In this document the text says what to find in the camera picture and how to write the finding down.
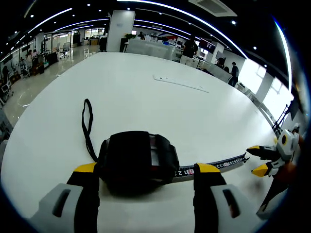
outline white table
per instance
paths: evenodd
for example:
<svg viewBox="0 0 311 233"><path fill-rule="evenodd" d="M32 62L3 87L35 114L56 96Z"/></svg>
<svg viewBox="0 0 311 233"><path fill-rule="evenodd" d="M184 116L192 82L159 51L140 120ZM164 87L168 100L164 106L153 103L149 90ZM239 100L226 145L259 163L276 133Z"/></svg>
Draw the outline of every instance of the white table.
<svg viewBox="0 0 311 233"><path fill-rule="evenodd" d="M153 76L202 85L209 93ZM38 202L73 170L92 163L81 127L83 102L94 113L91 140L98 155L110 135L141 130L158 133L176 147L181 166L243 154L249 146L272 145L266 119L243 93L204 72L176 62L128 53L98 53L46 87L25 110L8 142L1 182L18 212L31 217ZM252 157L223 174L254 204L272 180L251 170ZM101 181L99 232L193 232L193 182L165 185L143 198L111 196Z"/></svg>

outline ceiling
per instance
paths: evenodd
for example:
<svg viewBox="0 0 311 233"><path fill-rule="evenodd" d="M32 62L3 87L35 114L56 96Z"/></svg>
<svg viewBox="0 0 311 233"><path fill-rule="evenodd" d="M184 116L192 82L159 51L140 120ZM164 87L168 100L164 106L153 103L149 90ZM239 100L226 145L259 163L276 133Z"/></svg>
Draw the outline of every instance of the ceiling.
<svg viewBox="0 0 311 233"><path fill-rule="evenodd" d="M153 1L184 10L210 23L228 36L249 58L262 66L267 64L269 73L277 76L284 84L288 84L284 47L273 17L278 20L287 39L296 45L301 41L299 37L292 36L296 33L297 27L295 24L292 25L292 23L290 23L293 22L294 19L290 19L288 16L289 7L293 9L295 6L282 5L283 1L281 0L275 0L273 3L268 0L222 0L222 2L236 13L237 16L215 17L204 9L189 3L188 0ZM178 11L157 5L137 2L118 2L117 0L83 0L79 2L76 0L17 0L6 2L3 6L2 12L10 12L9 18L4 14L0 15L2 21L0 51L3 52L1 58L9 53L10 48L16 46L16 42L24 35L26 35L26 37L23 38L23 42L26 43L27 40L31 40L29 37L30 35L34 36L40 32L52 32L77 22L108 18L108 13L112 14L113 10L126 10L128 7L131 10L135 10L136 19L168 25L198 37L216 40L225 46L229 46L229 50L242 56L242 54L222 35L205 24ZM45 22L31 33L27 33L38 23L68 8L73 9ZM236 25L231 23L232 20L236 21ZM94 27L103 26L104 23L107 24L106 29L108 29L108 20L90 22L89 25L92 24ZM145 22L139 22L139 24L152 26L152 24ZM73 29L76 27L79 26L75 25L66 29ZM168 28L163 29L186 36L186 34L180 31ZM296 46L292 51L296 52L298 49L299 46Z"/></svg>

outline office floor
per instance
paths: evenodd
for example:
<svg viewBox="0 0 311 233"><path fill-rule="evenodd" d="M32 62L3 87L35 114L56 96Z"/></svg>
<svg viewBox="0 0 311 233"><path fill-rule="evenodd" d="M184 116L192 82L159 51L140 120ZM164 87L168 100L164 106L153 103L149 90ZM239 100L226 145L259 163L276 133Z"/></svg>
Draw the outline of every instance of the office floor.
<svg viewBox="0 0 311 233"><path fill-rule="evenodd" d="M14 94L3 107L12 126L14 127L16 125L27 106L54 79L80 61L96 54L98 51L98 45L71 48L71 56L69 58L59 60L47 68L43 74L21 79L14 83L11 90Z"/></svg>

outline window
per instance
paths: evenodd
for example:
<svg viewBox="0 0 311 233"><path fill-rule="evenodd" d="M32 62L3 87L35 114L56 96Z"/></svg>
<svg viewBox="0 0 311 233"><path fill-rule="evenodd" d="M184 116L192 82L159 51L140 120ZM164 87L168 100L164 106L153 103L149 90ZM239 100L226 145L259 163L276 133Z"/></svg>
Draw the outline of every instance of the window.
<svg viewBox="0 0 311 233"><path fill-rule="evenodd" d="M84 33L84 38L86 39L87 37L88 37L89 39L91 38L91 30L86 30L86 31L85 31L85 33Z"/></svg>
<svg viewBox="0 0 311 233"><path fill-rule="evenodd" d="M263 104L277 120L283 113L285 106L289 106L293 99L294 96L288 91L287 87L279 79L274 78Z"/></svg>
<svg viewBox="0 0 311 233"><path fill-rule="evenodd" d="M247 59L240 71L239 81L256 94L265 74L266 69L264 67Z"/></svg>

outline person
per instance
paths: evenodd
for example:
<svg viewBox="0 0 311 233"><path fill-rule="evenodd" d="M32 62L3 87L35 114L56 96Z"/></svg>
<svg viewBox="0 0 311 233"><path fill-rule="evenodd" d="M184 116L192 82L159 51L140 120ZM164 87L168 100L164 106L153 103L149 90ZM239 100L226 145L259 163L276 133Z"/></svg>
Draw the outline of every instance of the person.
<svg viewBox="0 0 311 233"><path fill-rule="evenodd" d="M230 71L229 71L229 67L225 67L225 68L224 68L224 71L226 71L226 72L230 73Z"/></svg>
<svg viewBox="0 0 311 233"><path fill-rule="evenodd" d="M215 65L223 69L225 66L225 59L223 57L218 58L217 63Z"/></svg>
<svg viewBox="0 0 311 233"><path fill-rule="evenodd" d="M180 58L180 63L192 66L192 58L197 53L198 46L195 44L194 36L190 36L190 40L185 42L184 52Z"/></svg>
<svg viewBox="0 0 311 233"><path fill-rule="evenodd" d="M235 62L233 62L232 65L233 65L232 71L231 71L232 78L229 80L228 84L234 87L235 84L237 84L239 80L238 79L239 68L237 67L237 64Z"/></svg>
<svg viewBox="0 0 311 233"><path fill-rule="evenodd" d="M28 53L26 55L26 61L27 61L27 66L31 68L33 66L33 57L32 57L32 50L28 50Z"/></svg>
<svg viewBox="0 0 311 233"><path fill-rule="evenodd" d="M143 40L145 38L145 36L142 34L142 32L140 32L137 37L140 37L141 40Z"/></svg>

